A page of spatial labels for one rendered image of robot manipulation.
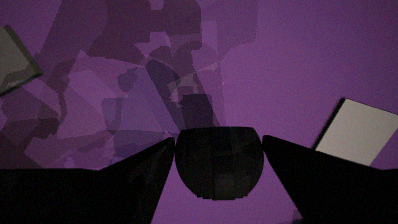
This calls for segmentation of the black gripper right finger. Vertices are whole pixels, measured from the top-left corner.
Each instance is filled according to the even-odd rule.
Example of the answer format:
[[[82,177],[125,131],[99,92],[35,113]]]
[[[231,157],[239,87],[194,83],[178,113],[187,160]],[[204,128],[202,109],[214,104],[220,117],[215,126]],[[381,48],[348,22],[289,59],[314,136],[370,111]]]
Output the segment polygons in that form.
[[[270,135],[262,147],[306,224],[398,224],[398,169],[379,170]]]

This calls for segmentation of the grey flat rectangular block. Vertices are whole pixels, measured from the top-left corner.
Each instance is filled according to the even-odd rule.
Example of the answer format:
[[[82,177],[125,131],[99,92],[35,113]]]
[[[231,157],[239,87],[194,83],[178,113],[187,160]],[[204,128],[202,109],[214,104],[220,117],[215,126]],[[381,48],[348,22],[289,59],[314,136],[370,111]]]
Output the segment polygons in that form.
[[[44,75],[12,28],[0,28],[0,98]]]

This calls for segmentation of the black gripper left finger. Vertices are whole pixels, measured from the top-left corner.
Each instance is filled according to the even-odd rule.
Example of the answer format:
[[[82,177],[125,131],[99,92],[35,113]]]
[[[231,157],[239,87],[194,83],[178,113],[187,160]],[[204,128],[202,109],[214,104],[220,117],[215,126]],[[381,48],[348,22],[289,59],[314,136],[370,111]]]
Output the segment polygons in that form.
[[[169,137],[100,170],[1,169],[0,217],[151,224],[174,153]]]

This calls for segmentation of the dark grey switch controller unit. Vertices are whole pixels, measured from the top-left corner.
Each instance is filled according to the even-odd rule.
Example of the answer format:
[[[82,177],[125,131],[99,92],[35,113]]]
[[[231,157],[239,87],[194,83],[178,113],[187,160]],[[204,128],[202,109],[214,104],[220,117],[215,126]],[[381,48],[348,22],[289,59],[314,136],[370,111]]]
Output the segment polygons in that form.
[[[243,198],[262,174],[264,151],[252,127],[182,129],[175,163],[183,183],[197,197]]]

